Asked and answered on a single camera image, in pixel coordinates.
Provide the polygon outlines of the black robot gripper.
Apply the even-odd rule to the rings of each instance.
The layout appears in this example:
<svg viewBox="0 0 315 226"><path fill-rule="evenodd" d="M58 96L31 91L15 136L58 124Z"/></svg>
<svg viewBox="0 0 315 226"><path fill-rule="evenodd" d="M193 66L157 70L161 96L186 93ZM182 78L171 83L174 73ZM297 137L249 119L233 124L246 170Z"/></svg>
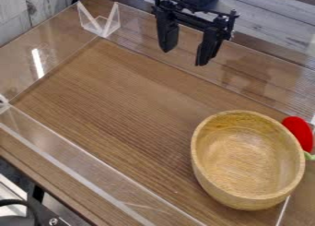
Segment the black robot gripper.
<svg viewBox="0 0 315 226"><path fill-rule="evenodd" d="M157 17L159 46L167 53L179 42L179 24L205 30L197 48L197 65L207 65L217 57L225 40L222 31L231 33L239 17L235 9L223 6L219 0L155 0L153 12Z"/></svg>

